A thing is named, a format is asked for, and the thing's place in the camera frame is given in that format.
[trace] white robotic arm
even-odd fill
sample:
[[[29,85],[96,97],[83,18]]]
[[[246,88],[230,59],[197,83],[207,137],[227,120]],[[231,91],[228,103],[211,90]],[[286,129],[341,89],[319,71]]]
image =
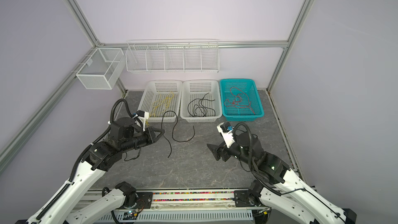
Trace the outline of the white robotic arm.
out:
[[[327,201],[279,157],[263,151],[260,141],[251,134],[245,123],[239,123],[238,126],[244,126],[246,132],[236,135],[236,129],[229,122],[219,124],[217,130],[224,142],[219,146],[207,146],[216,160],[222,158],[225,162],[233,156],[251,167],[250,171],[257,180],[248,190],[251,196],[248,204],[257,205],[261,202],[302,224],[355,223],[356,214],[352,210],[341,209]]]
[[[71,211],[86,191],[121,159],[123,152],[152,144],[164,134],[164,130],[153,127],[143,130],[142,123],[145,123],[148,116],[147,112],[139,111],[136,115],[132,114],[131,118],[110,122],[107,140],[94,142],[87,147],[75,164],[73,179],[69,178],[27,223],[61,224],[66,221],[68,224],[91,224],[109,211],[122,206],[129,208],[129,213],[136,216],[139,213],[137,204],[140,200],[136,189],[126,182],[118,184],[114,190],[87,207],[76,212]],[[236,135],[236,127],[239,125],[244,126],[246,132]],[[250,172],[257,179],[246,191],[246,199],[233,199],[236,204],[239,201],[249,206],[272,207],[302,224],[355,223],[356,214],[353,211],[341,209],[327,201],[303,182],[280,158],[263,151],[258,138],[251,134],[246,124],[240,123],[237,126],[233,128],[229,122],[221,123],[217,129],[224,142],[219,146],[207,144],[216,160],[222,158],[226,161],[233,156],[247,163]]]

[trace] red wire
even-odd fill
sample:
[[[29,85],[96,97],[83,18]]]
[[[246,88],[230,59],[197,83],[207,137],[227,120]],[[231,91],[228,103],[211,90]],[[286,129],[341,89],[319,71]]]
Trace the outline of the red wire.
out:
[[[237,104],[237,103],[239,103],[239,102],[242,102],[243,99],[242,99],[242,97],[239,96],[241,93],[238,93],[237,95],[233,94],[233,93],[232,93],[232,88],[236,88],[237,90],[239,90],[239,91],[241,91],[242,93],[244,93],[244,94],[246,95],[246,97],[248,98],[249,105],[243,106],[243,105]],[[251,101],[250,101],[250,99],[249,99],[249,96],[248,96],[245,92],[243,92],[242,90],[240,90],[240,89],[237,88],[237,87],[231,87],[231,88],[229,89],[229,91],[231,92],[231,94],[232,94],[233,96],[235,96],[235,98],[234,98],[234,101],[233,101],[233,102],[230,102],[228,99],[226,99],[226,100],[224,101],[224,106],[226,106],[226,107],[235,107],[235,108],[249,108],[249,109],[251,110],[251,112],[252,112],[254,115],[256,115],[256,113],[255,113],[255,112],[253,111],[253,109],[251,108]],[[227,101],[231,104],[230,106],[227,106],[227,105],[225,104],[225,102],[227,102]]]

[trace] wire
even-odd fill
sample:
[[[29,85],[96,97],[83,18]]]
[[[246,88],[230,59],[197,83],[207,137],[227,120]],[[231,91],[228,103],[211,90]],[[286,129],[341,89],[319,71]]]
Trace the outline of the wire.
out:
[[[161,129],[163,129],[163,118],[164,118],[164,115],[165,115],[167,112],[164,112],[164,113],[163,113],[162,123],[160,124],[160,128],[161,128]],[[178,123],[178,116],[177,116],[176,112],[174,112],[174,114],[175,114],[175,116],[176,116],[177,122],[176,122],[176,124],[174,125],[173,131],[172,131],[172,138],[173,138],[173,140],[176,141],[176,142],[180,142],[180,143],[190,141],[193,137],[195,137],[195,127],[194,127],[194,126],[192,126],[192,128],[193,128],[193,136],[192,136],[190,139],[184,140],[184,141],[178,141],[178,140],[176,140],[176,139],[174,138],[174,128],[176,127],[176,125],[177,125],[177,123]],[[168,140],[167,138],[166,138],[166,140],[169,142],[169,145],[170,145],[170,154],[169,154],[169,156],[167,157],[167,158],[169,158],[170,155],[172,154],[173,149],[172,149],[172,144],[170,143],[170,140]]]
[[[240,160],[239,160],[239,162],[240,162],[240,166],[242,167],[242,169],[243,169],[244,171],[246,171],[246,172],[250,172],[250,170],[246,170],[246,169],[243,167],[243,165],[242,165],[242,161],[240,161]]]
[[[161,126],[160,126],[161,129],[163,129],[163,118],[164,118],[164,115],[165,115],[167,112],[165,112],[165,113],[163,114],[163,117],[162,117],[162,124],[161,124]],[[177,122],[176,122],[176,124],[174,125],[174,127],[173,127],[173,132],[172,132],[172,138],[173,138],[174,141],[180,142],[180,143],[184,143],[184,142],[191,141],[191,139],[193,139],[193,137],[195,137],[195,127],[192,126],[192,128],[193,128],[193,136],[192,136],[190,139],[184,140],[184,141],[176,140],[176,139],[174,138],[174,128],[176,127],[177,124],[178,124],[178,117],[177,117]]]
[[[130,160],[135,160],[135,159],[137,159],[137,158],[139,158],[140,157],[140,154],[141,154],[141,148],[139,148],[138,149],[138,155],[137,155],[137,157],[133,157],[133,158],[130,158],[130,159],[127,159],[127,152],[125,152],[125,154],[126,154],[126,158],[124,159],[124,161],[130,161]]]
[[[144,200],[141,200],[141,199],[139,199],[139,200],[137,200],[137,201],[142,201],[142,208],[141,208],[140,211],[137,213],[137,214],[139,214],[139,213],[141,213],[141,212],[144,210],[145,202],[144,202]]]
[[[196,98],[196,99],[194,99],[194,100],[192,100],[191,102],[188,103],[187,110],[188,110],[188,113],[189,113],[192,117],[206,117],[206,116],[207,116],[207,109],[213,110],[213,112],[214,112],[214,117],[216,116],[216,111],[215,111],[213,108],[205,107],[205,106],[203,105],[203,101],[215,101],[215,99],[213,99],[213,100],[205,99],[206,95],[208,95],[209,93],[210,93],[210,92],[206,93],[206,94],[203,96],[203,98]],[[196,101],[196,100],[199,100],[199,101],[198,101],[197,104],[195,104],[195,105],[193,106],[193,115],[192,115],[191,112],[189,111],[189,105],[190,105],[192,102]],[[197,110],[197,109],[199,109],[199,110],[201,111],[201,113],[202,113],[203,116],[197,116],[197,114],[196,114],[196,110]]]
[[[162,98],[160,98],[159,100],[154,101],[152,103],[152,111],[149,113],[149,117],[156,117],[157,108],[161,107],[163,104],[164,104],[164,110],[166,111],[170,107],[173,98],[174,98],[174,93],[169,92],[163,100]]]
[[[233,94],[233,93],[232,93],[232,88],[236,88],[237,90],[241,91],[241,93],[238,93],[237,95]],[[230,93],[231,93],[233,96],[235,96],[235,98],[234,98],[234,100],[233,100],[232,102],[230,102],[229,99],[226,99],[226,100],[224,101],[224,106],[226,106],[226,107],[235,107],[235,108],[249,108],[249,109],[251,110],[251,112],[252,112],[254,115],[256,115],[256,113],[254,112],[253,108],[251,107],[250,98],[249,98],[249,96],[248,96],[245,92],[243,92],[242,90],[240,90],[240,89],[237,88],[237,87],[231,87],[231,88],[229,89],[229,91],[230,91]],[[248,99],[248,103],[249,103],[248,105],[240,105],[240,104],[237,104],[237,103],[240,103],[240,102],[243,101],[242,97],[239,96],[239,95],[242,94],[242,93],[244,93],[244,94],[246,95],[246,97],[247,97],[247,99]]]
[[[109,189],[108,187],[104,187],[104,188],[102,189],[102,197],[105,196],[105,191],[106,191],[107,193],[111,192],[110,189]],[[121,224],[121,223],[117,220],[116,215],[115,215],[115,212],[114,212],[113,210],[111,211],[111,215],[112,215],[112,219],[115,221],[116,224]]]
[[[305,188],[301,188],[301,189],[292,190],[292,191],[290,191],[290,192],[281,193],[281,195],[290,194],[290,193],[295,192],[295,191],[298,191],[298,190],[307,191]]]
[[[246,132],[246,131],[243,131],[243,130],[241,130],[241,129],[239,129],[239,128],[236,128],[236,130],[237,130],[237,131],[241,131],[241,132]]]

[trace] gray floor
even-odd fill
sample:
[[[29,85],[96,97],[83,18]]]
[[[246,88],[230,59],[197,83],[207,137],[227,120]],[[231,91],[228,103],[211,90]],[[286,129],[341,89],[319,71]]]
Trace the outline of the gray floor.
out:
[[[127,101],[131,111],[138,108],[143,92],[131,91]],[[264,117],[247,122],[252,133],[258,135],[264,150],[275,154],[286,163],[291,164],[281,132],[275,120],[271,105],[265,91],[259,91],[264,108]],[[127,117],[125,108],[119,117]],[[172,140],[172,129],[175,123],[163,123],[165,136],[170,140],[173,152],[170,152],[169,143],[164,138],[150,146],[142,148],[138,159],[115,163],[113,167],[94,185],[93,188],[109,187],[122,181],[130,183],[137,189],[159,188],[247,188],[254,177],[242,170],[238,160],[230,158],[227,162],[216,161],[206,144],[220,144],[223,139],[217,132],[216,126],[225,122],[224,116],[215,122],[188,123],[178,118],[174,130],[177,140],[187,140],[192,137],[192,125],[195,126],[195,137],[186,143]],[[160,123],[150,123],[160,128]],[[137,151],[128,152],[128,157],[135,157]]]

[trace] white wire rack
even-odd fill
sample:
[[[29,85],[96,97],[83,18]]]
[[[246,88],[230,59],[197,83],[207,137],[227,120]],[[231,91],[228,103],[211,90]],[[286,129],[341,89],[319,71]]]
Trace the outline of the white wire rack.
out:
[[[112,89],[124,66],[125,56],[121,48],[99,47],[76,76],[87,89]]]
[[[167,40],[128,40],[127,71],[149,72],[218,72],[220,70],[218,42],[172,43]]]

